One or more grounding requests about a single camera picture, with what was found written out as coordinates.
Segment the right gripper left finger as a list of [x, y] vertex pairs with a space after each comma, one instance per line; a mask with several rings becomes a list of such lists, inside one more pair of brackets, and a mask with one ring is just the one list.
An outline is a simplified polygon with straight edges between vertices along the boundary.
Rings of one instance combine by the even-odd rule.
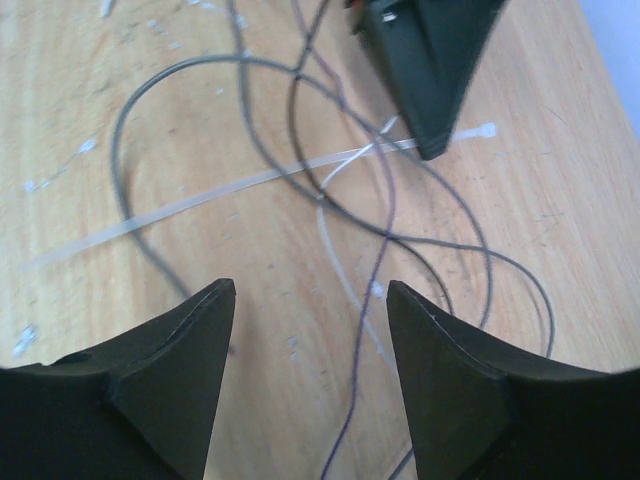
[[5, 479], [200, 479], [230, 344], [235, 286], [56, 362], [1, 373]]

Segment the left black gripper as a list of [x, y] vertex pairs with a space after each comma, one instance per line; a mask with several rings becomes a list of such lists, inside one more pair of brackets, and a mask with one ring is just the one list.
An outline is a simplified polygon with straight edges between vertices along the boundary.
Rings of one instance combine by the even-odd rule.
[[446, 152], [504, 0], [346, 1], [354, 35], [422, 159]]

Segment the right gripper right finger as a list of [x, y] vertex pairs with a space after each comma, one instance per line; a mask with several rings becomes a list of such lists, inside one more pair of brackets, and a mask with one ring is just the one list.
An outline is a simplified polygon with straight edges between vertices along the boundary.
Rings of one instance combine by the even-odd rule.
[[421, 479], [635, 479], [639, 373], [517, 348], [400, 281], [388, 322]]

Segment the white zip tie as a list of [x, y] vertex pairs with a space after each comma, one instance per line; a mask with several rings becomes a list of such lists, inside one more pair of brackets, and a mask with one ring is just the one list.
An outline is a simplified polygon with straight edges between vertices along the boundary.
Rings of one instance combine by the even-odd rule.
[[[496, 124], [490, 122], [482, 124], [475, 128], [458, 130], [453, 134], [451, 140], [457, 142], [470, 138], [491, 138], [495, 137], [496, 135]], [[417, 147], [414, 139], [400, 140], [399, 142], [397, 142], [397, 144], [398, 147], [395, 147], [389, 143], [386, 143], [382, 144], [381, 148], [386, 153], [397, 150], [409, 150]], [[372, 154], [373, 148], [374, 147], [372, 145], [366, 145], [360, 147], [359, 149], [346, 150], [317, 157], [309, 162], [309, 166], [311, 167], [311, 169], [316, 169], [333, 164], [341, 165], [344, 163], [352, 162], [360, 157]], [[153, 212], [134, 216], [131, 219], [122, 221], [103, 230], [94, 232], [84, 238], [70, 242], [62, 247], [53, 249], [34, 258], [33, 260], [19, 265], [18, 268], [21, 271], [27, 271], [50, 263], [63, 261], [82, 251], [109, 242], [115, 238], [124, 236], [126, 234], [129, 234], [130, 232], [139, 230], [143, 227], [154, 224], [165, 218], [189, 210], [206, 202], [239, 192], [250, 187], [254, 187], [265, 182], [269, 182], [271, 180], [281, 178], [282, 176], [283, 174], [279, 173], [277, 170], [271, 169], [253, 176], [242, 178], [226, 185], [213, 188], [211, 190], [193, 195], [191, 197], [187, 197], [172, 204], [165, 205]]]

